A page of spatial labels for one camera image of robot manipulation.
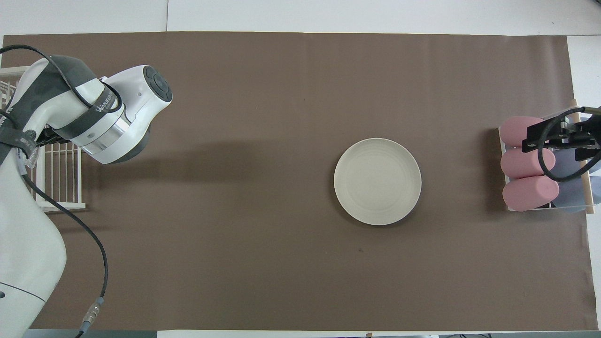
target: brown tabletop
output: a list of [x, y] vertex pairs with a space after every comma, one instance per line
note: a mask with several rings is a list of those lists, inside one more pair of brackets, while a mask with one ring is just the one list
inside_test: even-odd
[[[99, 76], [150, 64], [173, 103], [137, 158], [86, 157], [78, 215], [104, 242], [96, 329], [596, 329], [585, 215], [509, 212], [496, 128], [573, 97], [565, 37], [161, 32], [13, 35]], [[3, 67], [31, 64], [30, 52]], [[403, 220], [342, 209], [338, 158], [407, 148]], [[52, 215], [66, 270], [34, 324], [79, 325], [102, 280], [88, 235]]]

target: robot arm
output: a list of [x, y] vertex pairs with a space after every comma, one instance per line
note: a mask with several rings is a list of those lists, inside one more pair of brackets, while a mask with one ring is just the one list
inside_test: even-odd
[[150, 122], [172, 100], [150, 66], [98, 79], [81, 60], [52, 60], [75, 91], [39, 60], [21, 77], [7, 109], [11, 119], [0, 117], [0, 332], [7, 338], [23, 336], [66, 262], [60, 233], [23, 183], [16, 148], [29, 156], [36, 144], [60, 137], [103, 164], [123, 162], [144, 148]]

